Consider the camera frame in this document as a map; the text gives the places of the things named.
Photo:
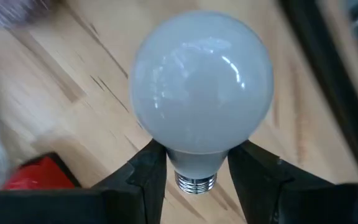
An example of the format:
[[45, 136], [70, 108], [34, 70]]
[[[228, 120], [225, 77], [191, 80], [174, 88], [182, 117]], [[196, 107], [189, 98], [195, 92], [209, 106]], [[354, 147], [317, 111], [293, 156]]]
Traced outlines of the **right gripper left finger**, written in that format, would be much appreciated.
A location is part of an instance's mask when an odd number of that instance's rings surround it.
[[0, 224], [159, 224], [165, 148], [150, 141], [90, 188], [0, 190]]

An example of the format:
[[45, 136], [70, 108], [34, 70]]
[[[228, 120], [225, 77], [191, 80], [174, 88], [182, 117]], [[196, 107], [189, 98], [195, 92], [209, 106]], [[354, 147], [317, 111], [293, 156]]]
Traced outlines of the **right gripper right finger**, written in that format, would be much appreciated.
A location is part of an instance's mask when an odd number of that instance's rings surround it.
[[248, 224], [358, 224], [358, 184], [333, 184], [246, 141], [228, 154]]

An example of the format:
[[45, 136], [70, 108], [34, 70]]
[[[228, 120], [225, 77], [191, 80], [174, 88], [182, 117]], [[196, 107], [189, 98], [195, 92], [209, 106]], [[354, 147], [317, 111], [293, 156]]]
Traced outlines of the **white lightbulb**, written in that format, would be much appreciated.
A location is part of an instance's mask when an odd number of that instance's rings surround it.
[[167, 149], [179, 188], [211, 190], [230, 149], [248, 140], [273, 98], [273, 68], [242, 21], [191, 11], [161, 23], [137, 51], [130, 96], [140, 125]]

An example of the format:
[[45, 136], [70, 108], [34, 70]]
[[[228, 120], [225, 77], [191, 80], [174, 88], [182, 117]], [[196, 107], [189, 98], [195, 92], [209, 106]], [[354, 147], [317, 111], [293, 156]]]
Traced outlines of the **red stapler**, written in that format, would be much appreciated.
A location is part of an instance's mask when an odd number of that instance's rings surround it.
[[5, 182], [4, 190], [82, 188], [56, 152], [48, 152], [21, 164]]

